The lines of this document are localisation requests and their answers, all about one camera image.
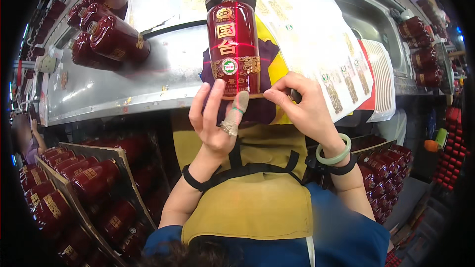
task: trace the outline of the yellow apron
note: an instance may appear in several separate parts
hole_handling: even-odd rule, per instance
[[[177,121],[172,120],[177,130]],[[191,163],[201,141],[185,128],[173,133],[180,167]],[[242,163],[269,163],[285,168],[291,150],[300,157],[293,173],[302,179],[306,164],[305,136],[293,125],[256,125],[239,131]],[[230,169],[229,159],[218,174]],[[254,173],[229,179],[201,198],[183,226],[188,244],[201,235],[256,240],[296,239],[312,235],[310,193],[287,173]]]

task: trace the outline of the sheet of labels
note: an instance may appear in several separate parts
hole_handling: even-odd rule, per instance
[[[334,0],[258,0],[256,15],[288,69],[319,82],[334,122],[371,97],[368,64]]]

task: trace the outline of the woman's right hand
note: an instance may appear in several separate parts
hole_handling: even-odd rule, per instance
[[[302,96],[299,104],[294,104],[288,97],[289,88]],[[295,72],[288,72],[264,92],[264,97],[279,105],[300,132],[320,143],[326,157],[337,156],[345,149],[317,81]]]

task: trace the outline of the finger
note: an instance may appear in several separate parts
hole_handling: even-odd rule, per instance
[[[199,132],[203,129],[203,117],[201,111],[203,110],[203,103],[206,95],[210,91],[210,84],[203,83],[196,93],[195,98],[191,102],[190,112],[188,112],[188,118],[190,123],[195,128],[195,131]]]
[[[221,104],[221,98],[224,94],[224,87],[226,83],[223,79],[216,79],[213,89],[211,89],[210,97],[203,111],[203,129],[209,129],[216,127],[217,111]]]
[[[234,98],[232,107],[224,118],[224,121],[221,122],[221,129],[231,136],[237,136],[239,124],[247,110],[248,104],[249,93],[247,91],[239,92]]]
[[[281,79],[276,81],[270,89],[285,91],[287,88],[297,90],[300,95],[305,95],[308,91],[312,90],[314,83],[311,79],[304,77],[301,74],[289,71]]]
[[[299,107],[295,105],[290,98],[281,91],[269,89],[264,92],[264,98],[279,105],[288,115],[292,115]]]

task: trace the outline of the green bangle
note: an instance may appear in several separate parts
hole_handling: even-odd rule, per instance
[[[350,153],[350,149],[352,148],[351,139],[346,134],[343,134],[343,133],[338,133],[338,135],[340,136],[340,138],[343,141],[346,141],[345,150],[336,157],[323,158],[322,156],[320,156],[320,153],[322,152],[323,147],[322,147],[322,145],[318,145],[317,151],[315,152],[315,156],[317,157],[318,162],[320,162],[324,165],[333,165],[333,164],[336,164],[336,163],[340,162],[341,160],[343,160]]]

